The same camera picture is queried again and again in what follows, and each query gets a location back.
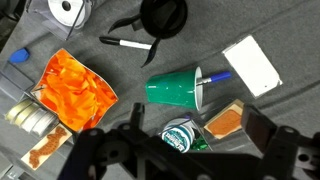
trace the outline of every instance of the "orange packaging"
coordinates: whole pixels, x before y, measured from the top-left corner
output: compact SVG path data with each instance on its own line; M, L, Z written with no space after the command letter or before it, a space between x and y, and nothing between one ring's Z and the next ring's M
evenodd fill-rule
M118 101L104 79L65 49L51 57L31 93L74 131L95 127Z
M241 129L242 110L243 103L240 100L235 100L209 120L204 128L214 137L221 139Z

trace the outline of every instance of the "orange paper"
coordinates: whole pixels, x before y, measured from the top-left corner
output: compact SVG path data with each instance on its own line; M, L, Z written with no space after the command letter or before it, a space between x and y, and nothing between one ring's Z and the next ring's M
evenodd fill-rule
M50 59L32 94L74 131L95 127L118 101L105 80L64 49Z

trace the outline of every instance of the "gray fabric surface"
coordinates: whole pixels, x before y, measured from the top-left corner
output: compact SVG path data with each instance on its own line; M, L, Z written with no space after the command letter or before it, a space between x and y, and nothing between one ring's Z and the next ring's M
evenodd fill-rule
M143 69L140 66L148 51L108 46L98 40L100 35L107 35L113 22L135 15L140 2L108 0L92 13L83 32L67 42L56 38L25 13L1 53L0 63L3 65L15 50L27 47L31 57L17 67L37 81L49 58L60 48L67 49L101 74L119 96L120 101L99 124L104 130L108 130L112 123L126 119L134 102L146 104L145 130L189 112L189 109L180 107L148 103L144 85L153 75L197 66L201 67L204 76L221 70L230 70L234 75L231 80L206 85L204 105L221 99L240 98L258 106L274 122L290 125L303 135L312 136L319 130L319 1L187 0L189 17L186 26L176 37L161 41L154 62ZM248 34L253 35L284 82L256 100L221 54L228 45ZM144 30L134 32L131 27L116 30L111 36L144 43L154 41ZM19 159L37 140L4 120L0 124L1 152L24 166ZM217 150L233 144L232 139L222 142ZM26 169L37 179L55 179L69 150L70 147L63 146L36 172ZM238 151L259 155L252 144ZM299 170L295 176L305 179ZM105 179L108 178L128 179L128 176L115 165L108 171Z

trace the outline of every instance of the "green plastic cup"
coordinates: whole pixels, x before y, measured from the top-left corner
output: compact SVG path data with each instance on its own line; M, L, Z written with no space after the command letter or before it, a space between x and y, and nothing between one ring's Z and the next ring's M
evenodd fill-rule
M201 69L151 77L145 88L148 101L200 110L203 89L197 86L202 79Z

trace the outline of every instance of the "blue pen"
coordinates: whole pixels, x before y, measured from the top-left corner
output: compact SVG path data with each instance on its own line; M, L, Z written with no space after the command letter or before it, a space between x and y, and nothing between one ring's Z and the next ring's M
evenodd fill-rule
M231 73L229 71L225 71L219 74L214 74L209 78L204 78L200 82L197 82L197 86L207 84L210 82L219 82L225 79L229 79L231 77Z

